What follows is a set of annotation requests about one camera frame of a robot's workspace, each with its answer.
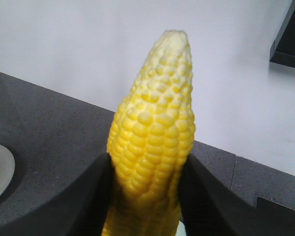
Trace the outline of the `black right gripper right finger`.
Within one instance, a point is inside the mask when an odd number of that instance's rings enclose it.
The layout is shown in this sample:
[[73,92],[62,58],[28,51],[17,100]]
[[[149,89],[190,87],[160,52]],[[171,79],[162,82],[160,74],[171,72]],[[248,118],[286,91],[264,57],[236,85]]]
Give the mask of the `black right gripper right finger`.
[[188,236],[295,236],[295,210],[264,198],[250,206],[193,154],[183,167],[179,201]]

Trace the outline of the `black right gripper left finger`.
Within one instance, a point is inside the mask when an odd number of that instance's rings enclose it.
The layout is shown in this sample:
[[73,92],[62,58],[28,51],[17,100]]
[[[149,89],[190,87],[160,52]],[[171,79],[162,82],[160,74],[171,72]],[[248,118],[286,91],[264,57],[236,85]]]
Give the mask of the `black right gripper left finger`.
[[113,170],[109,154],[99,155],[69,187],[31,213],[0,226],[0,236],[71,236],[94,210],[101,235],[110,203]]

